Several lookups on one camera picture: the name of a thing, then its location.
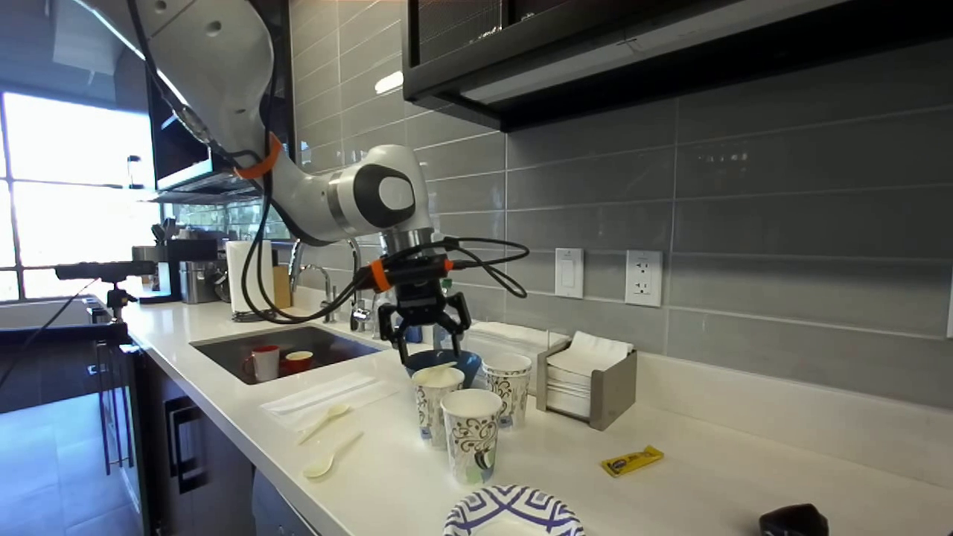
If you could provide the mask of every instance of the cable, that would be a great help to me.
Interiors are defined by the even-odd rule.
[[[78,290],[72,297],[62,301],[62,307],[39,328],[33,331],[17,351],[30,349],[47,328],[78,301],[94,281],[90,281],[83,290]],[[8,380],[11,370],[17,367],[17,358],[11,358],[0,371],[0,386]]]
[[[310,316],[291,316],[291,312],[284,312],[275,301],[270,301],[270,294],[267,294],[267,290],[264,290],[264,273],[263,270],[257,270],[257,287],[258,287],[258,294],[263,294],[263,301],[264,301],[264,307],[267,309],[258,309],[254,301],[249,301],[249,290],[248,290],[248,284],[249,284],[249,263],[264,263],[264,224],[267,224],[267,211],[270,211],[270,175],[264,179],[264,200],[263,200],[263,217],[258,217],[258,229],[257,229],[257,234],[254,234],[254,245],[249,245],[249,251],[248,251],[248,257],[243,257],[243,266],[242,266],[242,297],[243,297],[243,303],[254,309],[254,316],[258,316],[258,318],[267,318],[267,321],[275,321],[275,324],[303,324],[303,321],[312,321],[312,318],[322,318],[322,316],[328,316],[328,312],[334,312],[336,307],[342,307],[355,293],[358,293],[358,284],[352,281],[334,301],[328,301],[322,309],[315,309],[315,312],[310,312]]]
[[[495,248],[511,248],[516,254],[510,257],[498,257],[498,258],[480,258],[474,251],[462,248],[462,245],[495,245]],[[519,245],[519,240],[504,240],[504,237],[480,237],[480,234],[464,234],[464,237],[444,237],[444,240],[431,240],[431,245],[416,245],[416,248],[409,248],[409,251],[400,251],[394,254],[395,263],[403,258],[415,258],[419,254],[428,254],[428,251],[458,251],[462,257],[468,257],[470,263],[452,263],[452,270],[468,270],[468,267],[483,267],[491,281],[498,281],[498,287],[504,287],[510,294],[516,297],[528,297],[528,290],[510,278],[507,270],[501,270],[498,266],[507,266],[507,263],[519,263],[519,258],[528,258],[529,257],[529,248]]]

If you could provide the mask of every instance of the sink basin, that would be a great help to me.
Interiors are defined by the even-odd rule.
[[[377,351],[376,346],[345,340],[322,328],[264,331],[264,334],[193,342],[196,351],[203,351],[209,361],[214,361],[221,370],[231,371],[243,385],[258,385],[248,363],[257,346],[281,346],[281,355],[312,351],[312,370]]]

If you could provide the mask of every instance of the lower cabinet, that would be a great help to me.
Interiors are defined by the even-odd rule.
[[[254,536],[254,465],[151,361],[133,361],[150,536]]]

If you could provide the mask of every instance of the paper plate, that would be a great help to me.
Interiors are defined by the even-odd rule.
[[[580,536],[574,513],[528,486],[491,486],[464,498],[444,523],[444,536]]]

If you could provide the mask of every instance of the wall outlet cover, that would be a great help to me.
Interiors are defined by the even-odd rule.
[[[553,294],[583,297],[583,251],[556,248],[556,290]]]
[[[662,251],[625,251],[625,303],[662,307]]]

